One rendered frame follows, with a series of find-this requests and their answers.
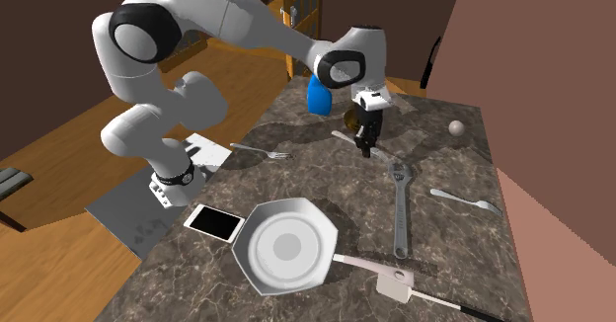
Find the silver fork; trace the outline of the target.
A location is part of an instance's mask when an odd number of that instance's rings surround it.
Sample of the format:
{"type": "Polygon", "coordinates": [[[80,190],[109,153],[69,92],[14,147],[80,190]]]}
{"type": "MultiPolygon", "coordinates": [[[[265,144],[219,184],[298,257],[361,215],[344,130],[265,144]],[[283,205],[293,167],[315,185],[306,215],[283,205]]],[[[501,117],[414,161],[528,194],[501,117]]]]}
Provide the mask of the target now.
{"type": "Polygon", "coordinates": [[[256,152],[264,153],[270,159],[287,160],[287,159],[292,159],[294,157],[291,153],[267,151],[267,150],[263,150],[261,148],[247,146],[247,145],[243,145],[243,144],[235,143],[235,142],[231,142],[231,143],[229,143],[229,145],[231,147],[234,147],[234,148],[239,148],[239,149],[251,150],[251,151],[256,151],[256,152]]]}
{"type": "Polygon", "coordinates": [[[495,205],[489,203],[488,201],[467,201],[465,199],[462,199],[460,197],[454,196],[448,192],[445,192],[443,190],[439,190],[439,189],[430,189],[429,192],[433,195],[433,196],[437,196],[437,197],[442,197],[442,198],[446,198],[449,200],[453,200],[453,201],[459,201],[459,202],[464,202],[466,204],[470,204],[476,207],[479,207],[481,209],[486,209],[491,211],[492,213],[503,217],[503,212],[496,207],[495,205]]]}

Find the blue vase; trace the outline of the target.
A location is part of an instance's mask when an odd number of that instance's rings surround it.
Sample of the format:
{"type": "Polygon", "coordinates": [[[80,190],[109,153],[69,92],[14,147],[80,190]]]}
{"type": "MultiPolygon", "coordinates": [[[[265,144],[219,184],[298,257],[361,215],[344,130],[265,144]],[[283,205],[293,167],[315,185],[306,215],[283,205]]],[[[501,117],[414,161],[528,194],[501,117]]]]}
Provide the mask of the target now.
{"type": "Polygon", "coordinates": [[[306,92],[308,112],[320,116],[328,116],[332,109],[332,94],[317,78],[310,77],[306,92]]]}

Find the white frying pan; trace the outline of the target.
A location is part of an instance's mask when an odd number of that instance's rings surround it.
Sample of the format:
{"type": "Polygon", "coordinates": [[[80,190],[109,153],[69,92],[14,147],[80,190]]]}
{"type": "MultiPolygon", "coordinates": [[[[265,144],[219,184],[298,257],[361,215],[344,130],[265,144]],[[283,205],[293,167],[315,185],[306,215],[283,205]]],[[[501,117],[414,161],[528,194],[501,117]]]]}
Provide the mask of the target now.
{"type": "Polygon", "coordinates": [[[262,296],[321,285],[333,262],[382,274],[407,286],[414,284],[409,271],[338,254],[338,234],[330,218],[305,198],[268,201],[256,205],[246,218],[232,253],[262,296]]]}

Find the wooden glazed door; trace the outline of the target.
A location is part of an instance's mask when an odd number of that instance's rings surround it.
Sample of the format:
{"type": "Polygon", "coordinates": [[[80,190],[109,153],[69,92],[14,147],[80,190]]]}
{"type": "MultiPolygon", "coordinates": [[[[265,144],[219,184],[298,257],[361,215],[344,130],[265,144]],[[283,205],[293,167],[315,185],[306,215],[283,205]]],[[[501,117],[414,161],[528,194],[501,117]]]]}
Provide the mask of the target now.
{"type": "Polygon", "coordinates": [[[318,40],[321,36],[321,0],[283,0],[280,10],[290,28],[318,40]]]}

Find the white smartphone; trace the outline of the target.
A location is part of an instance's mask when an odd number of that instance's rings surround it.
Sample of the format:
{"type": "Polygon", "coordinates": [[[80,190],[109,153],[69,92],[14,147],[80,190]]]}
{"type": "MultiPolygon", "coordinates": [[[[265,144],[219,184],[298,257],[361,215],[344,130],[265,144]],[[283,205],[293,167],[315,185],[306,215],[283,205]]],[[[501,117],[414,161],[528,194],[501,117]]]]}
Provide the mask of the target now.
{"type": "Polygon", "coordinates": [[[200,203],[185,220],[184,227],[226,243],[233,243],[244,223],[244,217],[200,203]]]}

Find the black curved object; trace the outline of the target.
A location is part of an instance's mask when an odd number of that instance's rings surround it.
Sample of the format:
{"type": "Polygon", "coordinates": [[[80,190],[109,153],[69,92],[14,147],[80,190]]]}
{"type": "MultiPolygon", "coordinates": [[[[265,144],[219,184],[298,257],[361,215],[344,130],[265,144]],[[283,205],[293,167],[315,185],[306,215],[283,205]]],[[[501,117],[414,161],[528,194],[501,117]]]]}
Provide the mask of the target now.
{"type": "Polygon", "coordinates": [[[433,64],[435,63],[435,58],[436,58],[436,55],[438,53],[438,49],[439,49],[439,46],[441,44],[441,41],[442,41],[442,37],[438,37],[436,39],[435,43],[433,44],[431,50],[430,50],[430,54],[429,54],[428,60],[426,62],[426,66],[425,66],[425,69],[424,69],[424,72],[423,72],[423,76],[422,76],[422,79],[420,81],[420,88],[421,89],[425,89],[427,87],[427,83],[428,83],[428,80],[429,80],[429,77],[430,77],[430,74],[431,74],[431,71],[432,71],[432,68],[433,68],[433,64]]]}

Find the grey robot stand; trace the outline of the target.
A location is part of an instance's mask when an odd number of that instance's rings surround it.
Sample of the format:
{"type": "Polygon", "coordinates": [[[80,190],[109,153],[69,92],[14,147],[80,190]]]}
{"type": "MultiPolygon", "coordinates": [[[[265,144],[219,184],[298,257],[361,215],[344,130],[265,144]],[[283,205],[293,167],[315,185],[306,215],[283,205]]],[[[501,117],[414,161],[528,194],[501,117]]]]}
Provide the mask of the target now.
{"type": "MultiPolygon", "coordinates": [[[[230,149],[196,133],[187,137],[183,146],[206,178],[210,178],[231,154],[230,149]]],[[[152,174],[153,169],[146,166],[86,207],[141,260],[183,212],[179,206],[165,208],[159,203],[149,188],[152,174]]]]}

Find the grey adjustable wrench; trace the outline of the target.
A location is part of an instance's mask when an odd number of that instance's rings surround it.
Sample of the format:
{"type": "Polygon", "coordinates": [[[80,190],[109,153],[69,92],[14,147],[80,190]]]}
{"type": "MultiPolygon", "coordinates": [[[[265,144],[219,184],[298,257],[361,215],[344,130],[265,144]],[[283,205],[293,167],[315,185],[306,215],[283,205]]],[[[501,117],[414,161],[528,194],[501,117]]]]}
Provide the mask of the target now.
{"type": "Polygon", "coordinates": [[[392,162],[388,171],[395,185],[394,255],[398,259],[406,259],[408,257],[406,188],[412,180],[412,172],[407,165],[398,162],[392,162]]]}

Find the grey bench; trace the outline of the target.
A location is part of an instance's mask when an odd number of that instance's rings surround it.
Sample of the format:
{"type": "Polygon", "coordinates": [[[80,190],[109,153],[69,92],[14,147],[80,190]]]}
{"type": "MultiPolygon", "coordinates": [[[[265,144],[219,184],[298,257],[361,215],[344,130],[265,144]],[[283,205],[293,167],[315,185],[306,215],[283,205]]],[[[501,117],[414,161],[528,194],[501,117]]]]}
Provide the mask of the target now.
{"type": "Polygon", "coordinates": [[[0,169],[0,221],[20,232],[24,232],[26,227],[9,215],[1,202],[33,180],[32,175],[16,168],[0,169]]]}

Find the silver table knife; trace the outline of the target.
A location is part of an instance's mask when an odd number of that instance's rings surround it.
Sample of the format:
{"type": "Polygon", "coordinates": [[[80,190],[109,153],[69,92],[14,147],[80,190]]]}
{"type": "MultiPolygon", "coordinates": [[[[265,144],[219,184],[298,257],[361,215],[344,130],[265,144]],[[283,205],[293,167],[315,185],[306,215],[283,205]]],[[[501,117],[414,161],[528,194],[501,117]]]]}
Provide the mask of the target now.
{"type": "MultiPolygon", "coordinates": [[[[349,137],[349,136],[347,136],[347,135],[345,135],[345,134],[343,134],[342,132],[339,132],[337,130],[333,130],[331,132],[331,135],[333,135],[333,136],[335,136],[337,138],[340,138],[340,139],[342,139],[342,140],[344,140],[346,142],[349,142],[353,146],[356,146],[356,143],[355,143],[354,139],[349,137]]],[[[378,149],[376,147],[371,147],[369,149],[369,151],[370,151],[370,154],[372,156],[378,157],[379,159],[381,159],[385,163],[391,163],[392,162],[390,157],[388,157],[384,152],[382,152],[380,149],[378,149]]]]}

